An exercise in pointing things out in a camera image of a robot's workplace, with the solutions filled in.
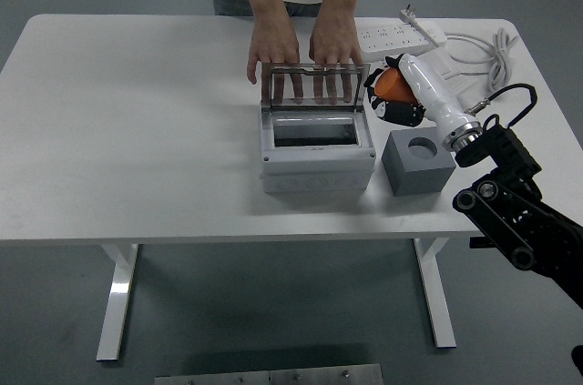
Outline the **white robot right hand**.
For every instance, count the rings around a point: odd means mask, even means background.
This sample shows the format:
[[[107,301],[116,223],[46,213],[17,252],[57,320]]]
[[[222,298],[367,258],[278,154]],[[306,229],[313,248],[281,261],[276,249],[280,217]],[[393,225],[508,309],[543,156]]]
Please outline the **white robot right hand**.
[[[377,117],[407,127],[417,127],[427,118],[449,151],[482,133],[479,121],[464,111],[444,79],[419,57],[402,54],[385,61],[386,67],[374,70],[364,82]]]

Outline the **person's left hand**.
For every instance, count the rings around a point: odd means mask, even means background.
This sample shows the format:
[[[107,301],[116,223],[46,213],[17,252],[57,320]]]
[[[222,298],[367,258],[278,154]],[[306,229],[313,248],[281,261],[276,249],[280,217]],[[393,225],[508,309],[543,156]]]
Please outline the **person's left hand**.
[[[312,30],[309,57],[320,66],[363,63],[354,17],[350,12],[320,11]]]

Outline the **person's right hand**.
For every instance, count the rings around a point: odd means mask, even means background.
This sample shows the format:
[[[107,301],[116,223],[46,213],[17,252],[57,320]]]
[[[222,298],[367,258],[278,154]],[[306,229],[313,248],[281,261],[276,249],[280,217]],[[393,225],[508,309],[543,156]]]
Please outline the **person's right hand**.
[[[299,63],[299,43],[290,18],[283,15],[257,15],[251,35],[246,74],[248,80],[257,84],[257,65],[261,64],[296,64]],[[279,104],[283,99],[285,74],[261,76],[261,82],[269,86],[272,81],[272,104]],[[294,103],[303,100],[301,75],[289,75]]]

